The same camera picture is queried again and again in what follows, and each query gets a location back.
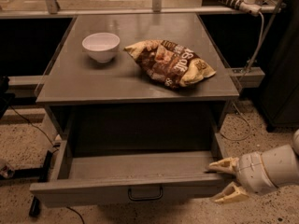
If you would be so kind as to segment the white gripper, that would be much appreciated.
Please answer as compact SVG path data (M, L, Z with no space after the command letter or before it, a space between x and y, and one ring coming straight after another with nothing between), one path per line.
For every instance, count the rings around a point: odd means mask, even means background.
M227 204L245 201L249 197L246 190L257 195L265 195L278 189L265 170L260 152L245 154L240 158L229 157L214 161L207 166L207 169L230 175L236 173L238 182L244 188L231 182L211 198L213 203Z

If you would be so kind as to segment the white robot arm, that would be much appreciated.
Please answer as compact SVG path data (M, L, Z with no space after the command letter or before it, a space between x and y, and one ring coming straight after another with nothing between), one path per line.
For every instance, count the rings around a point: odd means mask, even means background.
M281 187L299 185L299 130L290 145L225 158L210 163L207 169L236 177L235 182L212 197L219 204L242 202L251 193L262 196Z

